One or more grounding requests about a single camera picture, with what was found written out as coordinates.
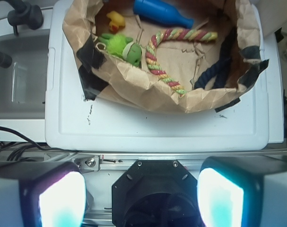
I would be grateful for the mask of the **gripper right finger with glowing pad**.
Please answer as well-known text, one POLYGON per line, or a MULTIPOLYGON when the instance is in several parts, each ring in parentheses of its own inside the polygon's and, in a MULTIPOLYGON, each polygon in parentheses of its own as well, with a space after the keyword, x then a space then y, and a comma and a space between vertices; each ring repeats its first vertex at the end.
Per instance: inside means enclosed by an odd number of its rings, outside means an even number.
POLYGON ((287 156, 210 156, 197 199, 207 227, 287 227, 287 156))

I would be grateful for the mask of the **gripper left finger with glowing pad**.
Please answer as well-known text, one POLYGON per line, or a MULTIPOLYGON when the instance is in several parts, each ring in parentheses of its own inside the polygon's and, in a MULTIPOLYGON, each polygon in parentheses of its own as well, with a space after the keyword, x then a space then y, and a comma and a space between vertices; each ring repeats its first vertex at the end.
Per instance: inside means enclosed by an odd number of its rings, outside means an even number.
POLYGON ((0 227, 79 227, 86 183, 73 162, 0 162, 0 227))

